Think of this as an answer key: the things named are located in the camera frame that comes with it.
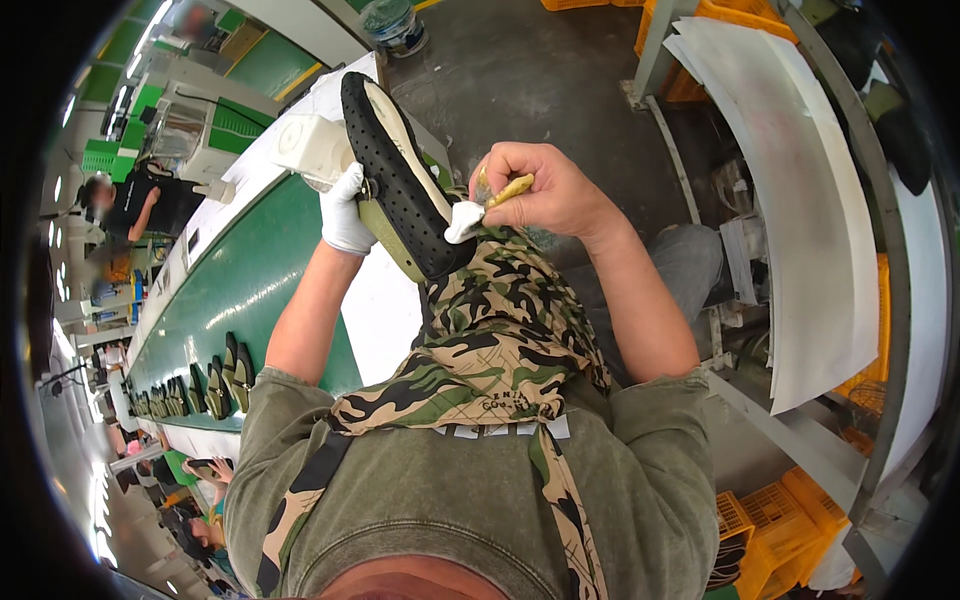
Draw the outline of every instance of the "bare hand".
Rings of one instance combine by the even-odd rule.
[[[147,200],[145,201],[147,206],[153,206],[156,204],[156,201],[160,199],[160,188],[154,187],[147,193]]]
[[[213,457],[213,464],[210,465],[215,473],[220,475],[220,481],[229,484],[233,481],[233,469],[227,464],[227,460],[221,456]]]
[[[537,226],[554,233],[573,235],[589,248],[602,239],[611,225],[625,220],[623,213],[584,175],[572,160],[550,144],[499,142],[493,144],[470,177],[473,197],[480,167],[495,194],[511,175],[534,174],[530,191],[491,209],[484,225]]]

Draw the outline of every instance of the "gloved hand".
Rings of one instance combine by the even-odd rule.
[[[362,183],[363,165],[353,162],[330,191],[320,195],[320,211],[324,216],[322,236],[326,244],[357,256],[366,256],[376,244],[376,238],[361,223],[360,210],[353,201]]]

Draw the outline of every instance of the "bucket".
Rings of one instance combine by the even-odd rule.
[[[377,45],[399,59],[416,54],[427,40],[409,0],[373,0],[360,11],[360,24]]]

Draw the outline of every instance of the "camouflage apron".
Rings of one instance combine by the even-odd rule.
[[[545,426],[564,412],[560,388],[574,373],[601,394],[609,390],[593,327],[573,290],[525,236],[483,228],[477,242],[466,268],[427,284],[434,319],[424,327],[424,343],[391,379],[346,394],[330,409],[324,443],[271,519],[256,578],[259,594],[280,594],[294,540],[354,436],[393,427],[535,421],[530,460],[560,531],[570,596],[607,598],[580,494]]]

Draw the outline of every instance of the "human hand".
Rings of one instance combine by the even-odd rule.
[[[353,162],[333,184],[320,195],[320,211],[324,216],[322,236],[330,248],[357,256],[366,256],[376,238],[360,221],[360,210],[353,197],[363,184],[363,165]]]
[[[156,201],[160,199],[160,188],[154,187],[147,193],[147,200],[145,201],[147,206],[153,206],[156,204]]]
[[[528,193],[487,212],[483,222],[486,227],[537,226],[576,236],[589,248],[611,227],[626,220],[600,188],[550,144],[493,144],[470,177],[471,198],[475,193],[477,175],[484,165],[494,194],[506,186],[510,175],[534,175]]]
[[[214,456],[213,464],[210,465],[215,473],[220,475],[220,481],[229,484],[233,481],[233,469],[229,467],[227,461],[222,456]]]

